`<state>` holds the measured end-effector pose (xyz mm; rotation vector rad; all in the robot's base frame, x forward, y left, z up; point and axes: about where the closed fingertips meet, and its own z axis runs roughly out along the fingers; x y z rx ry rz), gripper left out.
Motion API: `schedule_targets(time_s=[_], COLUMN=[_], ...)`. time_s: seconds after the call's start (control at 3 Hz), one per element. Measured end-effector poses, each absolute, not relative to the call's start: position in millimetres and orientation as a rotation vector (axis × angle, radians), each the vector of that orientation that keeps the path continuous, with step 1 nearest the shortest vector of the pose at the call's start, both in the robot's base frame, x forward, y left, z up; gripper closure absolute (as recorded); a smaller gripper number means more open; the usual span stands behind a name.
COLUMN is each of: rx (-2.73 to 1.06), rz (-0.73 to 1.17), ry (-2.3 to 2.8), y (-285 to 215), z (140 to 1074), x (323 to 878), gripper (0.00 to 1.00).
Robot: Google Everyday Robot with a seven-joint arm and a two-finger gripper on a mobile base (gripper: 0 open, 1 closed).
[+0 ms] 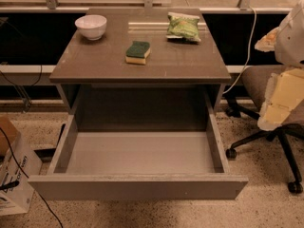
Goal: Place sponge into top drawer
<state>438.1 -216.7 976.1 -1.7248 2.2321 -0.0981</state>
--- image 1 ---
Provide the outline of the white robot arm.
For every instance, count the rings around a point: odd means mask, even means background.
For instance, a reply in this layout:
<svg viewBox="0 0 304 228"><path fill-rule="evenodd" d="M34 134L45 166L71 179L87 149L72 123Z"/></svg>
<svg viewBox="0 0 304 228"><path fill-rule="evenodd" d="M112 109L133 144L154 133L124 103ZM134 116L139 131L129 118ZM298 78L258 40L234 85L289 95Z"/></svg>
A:
<svg viewBox="0 0 304 228"><path fill-rule="evenodd" d="M271 74L259 112L258 127L271 131L282 126L304 100L304 0L294 6L277 28L258 40L255 49L273 51L275 59L287 68L280 74Z"/></svg>

